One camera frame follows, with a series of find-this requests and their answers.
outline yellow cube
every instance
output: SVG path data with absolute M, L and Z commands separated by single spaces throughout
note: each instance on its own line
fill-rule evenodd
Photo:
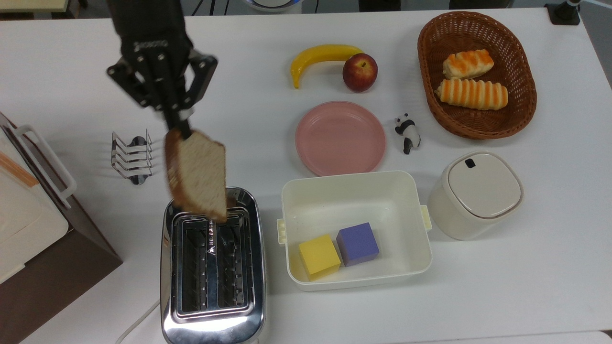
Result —
M 340 268 L 340 258 L 329 234 L 303 242 L 299 248 L 309 281 L 333 274 Z

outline purple cube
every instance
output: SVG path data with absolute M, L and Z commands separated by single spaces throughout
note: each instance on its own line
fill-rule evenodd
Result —
M 340 230 L 336 242 L 345 266 L 372 260 L 379 252 L 369 222 Z

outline bread roll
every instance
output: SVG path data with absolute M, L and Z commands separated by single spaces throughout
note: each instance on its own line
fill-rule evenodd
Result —
M 478 110 L 499 110 L 508 105 L 508 90 L 482 80 L 442 80 L 435 93 L 444 103 Z
M 493 68 L 493 60 L 487 50 L 462 51 L 451 54 L 442 63 L 442 73 L 447 79 L 472 79 Z

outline pink plate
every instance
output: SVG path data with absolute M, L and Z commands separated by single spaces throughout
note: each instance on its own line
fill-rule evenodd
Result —
M 296 130 L 297 153 L 318 176 L 371 172 L 383 159 L 386 147 L 378 118 L 349 102 L 314 107 Z

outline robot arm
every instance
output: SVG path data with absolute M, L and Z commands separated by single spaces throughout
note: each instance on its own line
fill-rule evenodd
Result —
M 161 111 L 168 130 L 191 134 L 185 110 L 202 99 L 217 59 L 193 49 L 180 0 L 107 0 L 122 58 L 106 72 L 140 106 Z M 185 89 L 187 66 L 193 82 Z

